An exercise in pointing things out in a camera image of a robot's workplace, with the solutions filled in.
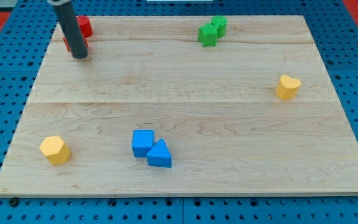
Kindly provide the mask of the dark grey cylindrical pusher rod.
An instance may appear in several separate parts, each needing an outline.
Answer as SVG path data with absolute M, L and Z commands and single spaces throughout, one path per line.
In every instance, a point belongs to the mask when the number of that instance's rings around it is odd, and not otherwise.
M 88 48 L 76 19 L 71 0 L 48 0 L 48 3 L 53 7 L 57 15 L 72 56 L 76 59 L 86 58 L 88 56 Z

